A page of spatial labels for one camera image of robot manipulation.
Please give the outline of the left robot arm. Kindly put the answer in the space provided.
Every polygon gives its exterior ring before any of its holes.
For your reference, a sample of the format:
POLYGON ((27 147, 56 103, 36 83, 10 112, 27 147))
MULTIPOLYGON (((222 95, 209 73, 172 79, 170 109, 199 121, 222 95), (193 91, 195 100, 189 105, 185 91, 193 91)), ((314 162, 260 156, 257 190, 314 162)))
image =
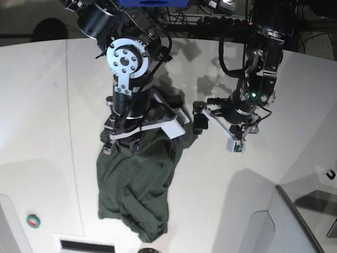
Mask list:
POLYGON ((193 103, 193 133, 202 134, 210 119, 223 118, 230 124, 229 135, 243 141, 257 134, 266 119, 256 109, 272 114, 266 107, 274 99, 277 70, 283 59, 285 38, 292 36, 296 18, 296 1, 254 1, 252 14, 245 26, 227 27, 219 37, 219 62, 223 72, 237 79, 232 94, 226 98, 209 98, 193 103), (247 34, 241 69, 229 70, 224 59, 224 42, 233 32, 247 34))

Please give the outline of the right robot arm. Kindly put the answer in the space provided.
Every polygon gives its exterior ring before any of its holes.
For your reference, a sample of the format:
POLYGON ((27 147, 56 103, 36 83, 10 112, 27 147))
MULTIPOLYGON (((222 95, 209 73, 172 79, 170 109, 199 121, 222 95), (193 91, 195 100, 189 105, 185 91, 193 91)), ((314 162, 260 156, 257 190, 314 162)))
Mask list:
POLYGON ((63 5, 77 15, 81 32, 96 40, 113 73, 103 152, 110 154, 117 146, 133 154, 148 130, 161 129, 169 139, 184 135, 189 117, 180 105, 170 106, 153 86, 155 72, 171 60, 171 47, 162 44, 156 17, 117 1, 63 1, 63 5))

